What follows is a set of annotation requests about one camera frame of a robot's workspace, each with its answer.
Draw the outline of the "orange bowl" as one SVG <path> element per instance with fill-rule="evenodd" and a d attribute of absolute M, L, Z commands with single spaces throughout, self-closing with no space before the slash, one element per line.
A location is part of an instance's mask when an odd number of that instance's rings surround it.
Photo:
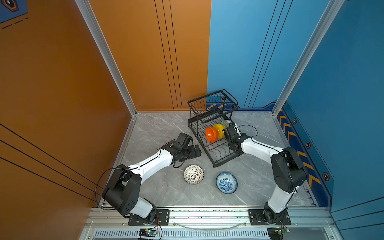
<path fill-rule="evenodd" d="M 207 140 L 210 143 L 216 142 L 218 137 L 219 137 L 218 131 L 215 130 L 213 127 L 207 127 L 205 130 L 205 135 L 206 135 Z"/>

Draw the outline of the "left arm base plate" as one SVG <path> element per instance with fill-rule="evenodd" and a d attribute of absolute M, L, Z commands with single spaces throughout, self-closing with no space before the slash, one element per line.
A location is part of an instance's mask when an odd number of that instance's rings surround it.
<path fill-rule="evenodd" d="M 167 226 L 169 224 L 170 210 L 155 209 L 150 212 L 146 218 L 139 215 L 131 215 L 129 217 L 129 226 Z"/>

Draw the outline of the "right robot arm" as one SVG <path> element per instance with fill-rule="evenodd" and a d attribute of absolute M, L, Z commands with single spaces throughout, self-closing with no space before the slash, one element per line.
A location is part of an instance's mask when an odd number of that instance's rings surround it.
<path fill-rule="evenodd" d="M 225 128 L 224 136 L 234 152 L 253 155 L 271 164 L 276 187 L 264 206 L 262 221 L 268 225 L 281 223 L 288 215 L 288 203 L 309 175 L 297 151 L 292 147 L 283 149 L 253 140 L 241 133 L 236 125 Z"/>

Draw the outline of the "white lattice pattern bowl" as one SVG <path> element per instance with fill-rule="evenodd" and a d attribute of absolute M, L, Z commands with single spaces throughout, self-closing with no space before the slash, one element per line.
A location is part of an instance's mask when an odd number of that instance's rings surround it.
<path fill-rule="evenodd" d="M 188 184 L 197 185 L 204 178 L 204 171 L 197 165 L 188 166 L 184 171 L 184 179 Z"/>

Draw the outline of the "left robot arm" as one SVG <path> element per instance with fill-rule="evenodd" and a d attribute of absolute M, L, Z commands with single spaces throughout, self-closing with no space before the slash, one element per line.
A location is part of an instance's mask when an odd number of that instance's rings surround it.
<path fill-rule="evenodd" d="M 122 216 L 136 215 L 152 222 L 156 217 L 156 207 L 140 197 L 141 185 L 160 170 L 198 158 L 201 154 L 200 146 L 193 144 L 193 138 L 180 133 L 147 159 L 128 167 L 120 164 L 113 168 L 102 198 Z"/>

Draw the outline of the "green geometric pattern bowl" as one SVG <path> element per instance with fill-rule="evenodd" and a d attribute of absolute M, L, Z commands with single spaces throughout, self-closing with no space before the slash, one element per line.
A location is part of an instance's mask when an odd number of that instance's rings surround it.
<path fill-rule="evenodd" d="M 231 124 L 231 121 L 230 120 L 222 120 L 221 121 L 221 124 L 225 127 L 225 128 L 228 128 Z"/>

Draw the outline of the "yellow bowl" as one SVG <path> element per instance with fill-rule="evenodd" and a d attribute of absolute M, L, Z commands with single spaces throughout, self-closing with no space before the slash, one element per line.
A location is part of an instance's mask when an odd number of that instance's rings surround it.
<path fill-rule="evenodd" d="M 224 135 L 225 127 L 222 124 L 215 124 L 213 128 L 218 132 L 218 138 L 220 140 L 225 137 Z"/>

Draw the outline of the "black wire dish rack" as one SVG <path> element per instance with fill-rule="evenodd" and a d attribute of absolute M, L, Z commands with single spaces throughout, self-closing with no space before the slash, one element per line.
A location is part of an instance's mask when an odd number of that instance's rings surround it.
<path fill-rule="evenodd" d="M 207 154 L 214 168 L 242 154 L 240 139 L 233 112 L 238 101 L 225 89 L 188 101 L 190 118 L 188 126 Z"/>

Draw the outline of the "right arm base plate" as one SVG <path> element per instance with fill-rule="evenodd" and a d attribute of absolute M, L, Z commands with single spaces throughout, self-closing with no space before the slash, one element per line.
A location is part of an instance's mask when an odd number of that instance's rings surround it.
<path fill-rule="evenodd" d="M 248 214 L 252 226 L 274 226 L 281 224 L 290 226 L 292 224 L 287 209 L 278 214 L 272 210 L 250 209 Z"/>

